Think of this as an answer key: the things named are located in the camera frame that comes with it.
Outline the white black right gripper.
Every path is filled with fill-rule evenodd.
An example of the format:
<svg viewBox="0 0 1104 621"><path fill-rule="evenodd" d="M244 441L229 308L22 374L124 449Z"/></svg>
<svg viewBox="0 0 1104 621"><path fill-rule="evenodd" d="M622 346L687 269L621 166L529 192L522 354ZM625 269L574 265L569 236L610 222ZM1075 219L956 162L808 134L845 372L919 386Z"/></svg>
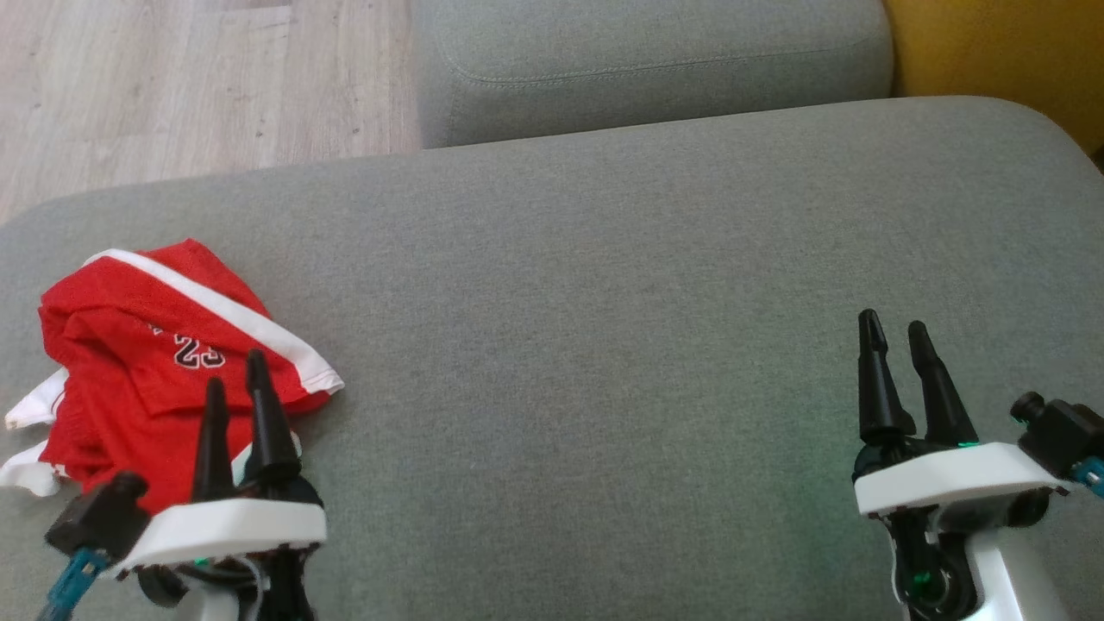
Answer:
<svg viewBox="0 0 1104 621"><path fill-rule="evenodd" d="M894 377L888 368L887 335L875 310L860 310L858 327L860 440L875 445L895 436L914 436L916 425L900 404ZM861 515L880 516L894 511L1010 498L1019 492L1036 490L1071 490L1070 483L1052 476L1016 444L979 444L969 413L949 369L931 341L925 323L910 322L907 345L922 385L926 420L924 440L954 449L860 476L853 483L853 492Z"/></svg>

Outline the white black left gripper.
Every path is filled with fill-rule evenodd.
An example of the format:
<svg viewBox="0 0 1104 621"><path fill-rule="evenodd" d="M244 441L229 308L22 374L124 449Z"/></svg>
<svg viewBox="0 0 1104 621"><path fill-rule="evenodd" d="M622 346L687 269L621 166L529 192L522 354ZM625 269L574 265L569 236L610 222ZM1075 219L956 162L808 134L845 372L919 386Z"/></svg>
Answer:
<svg viewBox="0 0 1104 621"><path fill-rule="evenodd" d="M153 515L130 552L113 566L113 573L327 543L323 504L312 484L299 476L301 462L291 425L259 349L250 350L246 359L246 389L253 406L253 439L244 484L255 486L231 498L235 492L229 455L231 412L223 381L210 378L191 486L191 499L200 503Z"/></svg>

